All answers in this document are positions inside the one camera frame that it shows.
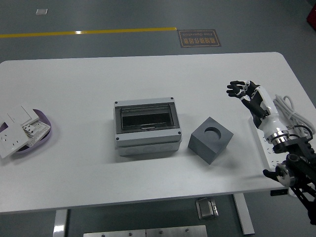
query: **white cable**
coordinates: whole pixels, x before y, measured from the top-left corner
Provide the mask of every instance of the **white cable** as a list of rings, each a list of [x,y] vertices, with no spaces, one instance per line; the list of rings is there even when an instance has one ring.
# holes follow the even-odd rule
[[[281,96],[276,95],[276,98],[273,100],[273,102],[275,106],[283,113],[283,115],[290,120],[292,126],[304,125],[312,131],[312,134],[316,133],[316,130],[313,124],[308,119],[301,116],[299,113],[297,113],[294,110],[293,101],[291,100],[289,96],[284,96],[282,98]],[[308,131],[301,127],[297,127],[295,128],[295,130],[298,133],[298,135],[301,137],[307,136],[308,134]]]

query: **wall socket panel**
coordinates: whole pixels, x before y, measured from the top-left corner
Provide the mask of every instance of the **wall socket panel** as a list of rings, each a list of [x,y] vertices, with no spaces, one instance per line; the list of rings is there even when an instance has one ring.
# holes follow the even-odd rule
[[[0,132],[0,157],[5,158],[13,154],[28,141],[28,136],[19,124],[10,124],[5,130]]]
[[[29,141],[26,144],[28,147],[33,146],[36,142],[41,140],[49,131],[50,126],[41,121],[32,123],[32,126],[38,131],[35,135],[29,136]]]
[[[35,136],[37,132],[39,131],[36,127],[30,124],[25,125],[23,129],[24,129],[24,132],[26,132],[30,136]]]

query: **gray block with hole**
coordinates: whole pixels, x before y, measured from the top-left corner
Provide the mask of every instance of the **gray block with hole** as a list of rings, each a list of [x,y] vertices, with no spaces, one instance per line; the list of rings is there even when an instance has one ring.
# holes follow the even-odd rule
[[[190,137],[188,147],[211,164],[226,148],[233,133],[209,117]]]

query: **gray plastic box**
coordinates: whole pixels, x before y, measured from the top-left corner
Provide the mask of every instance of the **gray plastic box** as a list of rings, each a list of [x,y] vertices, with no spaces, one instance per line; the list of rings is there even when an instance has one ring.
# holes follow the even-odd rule
[[[182,141],[173,97],[115,101],[114,121],[120,156],[176,151]]]

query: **robotic arm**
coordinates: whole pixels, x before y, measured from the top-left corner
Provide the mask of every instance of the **robotic arm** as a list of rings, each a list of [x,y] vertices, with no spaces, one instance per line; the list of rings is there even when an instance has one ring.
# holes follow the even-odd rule
[[[291,188],[308,211],[312,225],[316,225],[316,202],[309,201],[303,192],[316,198],[315,189],[309,184],[316,185],[316,154],[309,141],[313,135],[310,129],[303,125],[310,133],[310,138],[296,137],[290,139],[288,129],[279,120],[279,113],[265,88],[252,81],[232,81],[227,86],[230,97],[237,97],[250,110],[254,124],[264,132],[265,139],[273,144],[275,153],[288,152],[286,160],[277,164],[276,171],[263,170],[263,174],[287,188]]]

